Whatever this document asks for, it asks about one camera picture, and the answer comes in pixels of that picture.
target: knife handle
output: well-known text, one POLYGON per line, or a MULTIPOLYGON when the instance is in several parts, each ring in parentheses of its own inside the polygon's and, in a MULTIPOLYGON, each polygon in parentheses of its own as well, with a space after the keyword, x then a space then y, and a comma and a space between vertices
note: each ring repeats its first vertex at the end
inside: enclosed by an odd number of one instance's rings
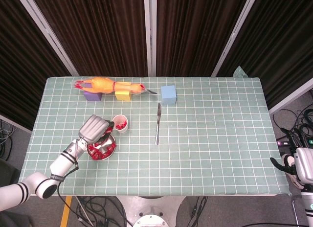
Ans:
POLYGON ((158 130, 160 128, 160 122, 156 123, 156 141, 155 144, 158 145, 158 130))

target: purple cube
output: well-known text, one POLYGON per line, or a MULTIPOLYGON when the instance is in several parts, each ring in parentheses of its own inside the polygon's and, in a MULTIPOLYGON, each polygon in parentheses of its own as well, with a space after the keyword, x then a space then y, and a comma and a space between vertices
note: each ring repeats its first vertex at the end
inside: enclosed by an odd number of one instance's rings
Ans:
MULTIPOLYGON (((84 84, 85 88, 91 88, 91 84, 84 84)), ((84 96, 86 98, 86 100, 88 101, 101 101, 101 97, 102 97, 102 93, 98 92, 98 93, 92 93, 92 92, 88 92, 88 91, 84 91, 84 96)))

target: yellow floor tape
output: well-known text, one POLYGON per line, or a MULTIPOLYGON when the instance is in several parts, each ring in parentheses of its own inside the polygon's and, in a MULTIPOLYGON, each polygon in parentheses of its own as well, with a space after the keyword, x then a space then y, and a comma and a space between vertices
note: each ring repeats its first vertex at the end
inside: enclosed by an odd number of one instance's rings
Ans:
MULTIPOLYGON (((72 196, 67 196, 65 199, 65 202, 70 206, 70 203, 72 202, 72 196)), ((69 215, 69 208, 64 204, 60 227, 67 227, 68 215, 69 215)))

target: yellow cube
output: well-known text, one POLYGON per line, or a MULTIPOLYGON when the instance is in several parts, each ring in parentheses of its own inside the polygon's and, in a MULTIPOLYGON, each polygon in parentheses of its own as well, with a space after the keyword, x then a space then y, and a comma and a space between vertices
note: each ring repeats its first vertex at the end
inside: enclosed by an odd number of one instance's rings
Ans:
POLYGON ((132 100, 132 94, 131 91, 128 90, 122 90, 122 91, 115 91, 115 96, 117 100, 120 101, 131 101, 132 100))

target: blue cube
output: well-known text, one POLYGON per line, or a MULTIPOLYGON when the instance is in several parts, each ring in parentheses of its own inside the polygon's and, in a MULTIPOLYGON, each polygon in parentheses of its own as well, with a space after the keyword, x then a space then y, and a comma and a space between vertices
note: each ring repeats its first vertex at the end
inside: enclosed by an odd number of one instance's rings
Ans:
POLYGON ((176 89, 174 85, 161 87, 162 104, 174 105, 176 103, 176 89))

